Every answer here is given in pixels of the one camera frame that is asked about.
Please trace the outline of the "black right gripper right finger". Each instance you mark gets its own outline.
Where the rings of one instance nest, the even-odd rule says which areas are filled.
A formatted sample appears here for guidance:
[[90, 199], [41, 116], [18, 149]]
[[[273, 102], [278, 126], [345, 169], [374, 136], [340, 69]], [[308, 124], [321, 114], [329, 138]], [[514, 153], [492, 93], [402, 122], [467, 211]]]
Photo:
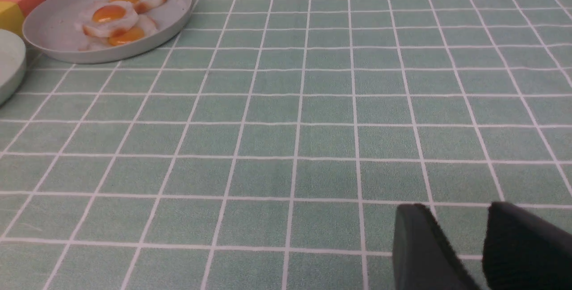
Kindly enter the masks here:
[[482, 268], [491, 290], [569, 290], [572, 236], [504, 201], [488, 208]]

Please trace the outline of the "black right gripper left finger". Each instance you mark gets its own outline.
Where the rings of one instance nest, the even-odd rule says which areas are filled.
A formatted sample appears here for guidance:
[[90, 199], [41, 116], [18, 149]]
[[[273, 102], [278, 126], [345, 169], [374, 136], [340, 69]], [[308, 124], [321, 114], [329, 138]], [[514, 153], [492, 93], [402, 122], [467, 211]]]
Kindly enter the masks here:
[[397, 290], [480, 290], [423, 204], [398, 205], [392, 266]]

